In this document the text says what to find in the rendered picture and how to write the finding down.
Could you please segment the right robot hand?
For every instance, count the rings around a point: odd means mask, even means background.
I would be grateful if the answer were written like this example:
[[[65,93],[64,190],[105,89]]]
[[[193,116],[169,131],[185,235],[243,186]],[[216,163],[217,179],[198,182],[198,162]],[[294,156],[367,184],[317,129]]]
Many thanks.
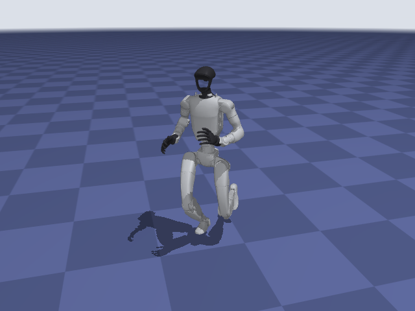
[[[162,146],[161,146],[161,152],[163,154],[165,154],[164,149],[166,149],[166,147],[168,147],[170,144],[175,144],[177,137],[178,137],[178,135],[176,135],[176,134],[173,134],[171,136],[167,136],[167,138],[163,141]]]

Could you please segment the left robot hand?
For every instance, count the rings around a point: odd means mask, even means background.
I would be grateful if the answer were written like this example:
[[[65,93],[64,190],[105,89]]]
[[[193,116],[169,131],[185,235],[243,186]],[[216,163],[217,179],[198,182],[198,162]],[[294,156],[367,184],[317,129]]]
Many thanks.
[[[197,137],[207,137],[207,138],[202,138],[202,139],[198,139],[198,141],[208,141],[208,142],[203,142],[200,143],[201,144],[212,144],[215,146],[220,146],[221,144],[219,144],[220,142],[220,138],[217,135],[214,135],[209,129],[207,128],[202,128],[205,131],[199,131],[197,133],[204,133],[202,135],[197,135]]]

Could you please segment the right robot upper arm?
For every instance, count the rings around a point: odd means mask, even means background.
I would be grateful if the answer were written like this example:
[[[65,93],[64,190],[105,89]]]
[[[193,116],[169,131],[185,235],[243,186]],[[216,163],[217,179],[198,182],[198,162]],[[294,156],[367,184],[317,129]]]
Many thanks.
[[[183,124],[186,127],[188,127],[190,120],[188,119],[189,114],[190,114],[190,110],[189,110],[189,101],[191,99],[192,96],[188,95],[186,96],[180,103],[181,105],[181,118],[179,123]]]

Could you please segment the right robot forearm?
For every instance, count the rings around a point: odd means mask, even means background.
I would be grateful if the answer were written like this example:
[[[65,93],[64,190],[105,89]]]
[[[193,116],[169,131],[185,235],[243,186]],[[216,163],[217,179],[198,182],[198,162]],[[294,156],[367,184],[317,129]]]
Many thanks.
[[[180,117],[180,118],[181,118],[181,117]],[[175,143],[178,143],[179,139],[180,139],[180,138],[181,138],[181,136],[182,136],[182,133],[183,133],[183,132],[184,132],[184,130],[185,130],[185,126],[184,126],[183,124],[180,124],[180,123],[179,123],[180,118],[179,118],[179,120],[178,120],[178,122],[177,122],[177,125],[176,125],[176,127],[175,127],[175,130],[174,130],[174,132],[173,132],[173,134],[178,135],[178,137],[176,138],[176,142],[175,142]]]

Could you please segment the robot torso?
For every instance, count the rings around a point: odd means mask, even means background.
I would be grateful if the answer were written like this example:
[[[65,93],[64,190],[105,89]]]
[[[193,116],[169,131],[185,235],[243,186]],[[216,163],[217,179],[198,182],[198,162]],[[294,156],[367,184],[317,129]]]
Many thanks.
[[[220,136],[223,129],[224,113],[219,108],[218,101],[222,98],[208,94],[211,98],[200,98],[195,92],[189,101],[189,110],[191,116],[192,130],[196,140],[207,138],[197,137],[204,133],[197,133],[199,131],[205,131],[202,128],[209,129],[214,135]],[[208,142],[208,141],[203,141]],[[202,143],[203,143],[202,142]],[[219,149],[215,148],[212,144],[201,144],[201,147],[197,150],[197,163],[205,167],[214,167],[215,159],[219,156]]]

